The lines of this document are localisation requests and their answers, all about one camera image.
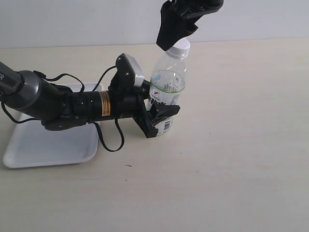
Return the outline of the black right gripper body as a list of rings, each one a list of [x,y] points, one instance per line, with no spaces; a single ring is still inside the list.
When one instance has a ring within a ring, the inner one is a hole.
[[[218,12],[223,0],[172,0],[169,7],[182,18],[199,18]]]

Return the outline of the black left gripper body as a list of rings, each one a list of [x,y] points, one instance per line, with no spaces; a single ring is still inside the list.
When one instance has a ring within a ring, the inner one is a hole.
[[[106,121],[121,118],[132,118],[145,134],[154,138],[158,129],[152,124],[146,110],[141,87],[120,91],[97,91],[98,98],[93,101],[93,121]]]

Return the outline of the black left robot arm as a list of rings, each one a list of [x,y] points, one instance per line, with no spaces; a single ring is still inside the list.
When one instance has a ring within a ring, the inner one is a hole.
[[[46,130],[63,131],[106,120],[132,118],[147,138],[156,137],[156,124],[178,114],[178,105],[155,103],[150,110],[144,100],[149,97],[150,82],[135,84],[138,71],[128,61],[118,60],[117,70],[106,91],[78,92],[56,85],[64,74],[48,79],[38,71],[14,71],[0,65],[0,101],[3,106],[41,121]]]

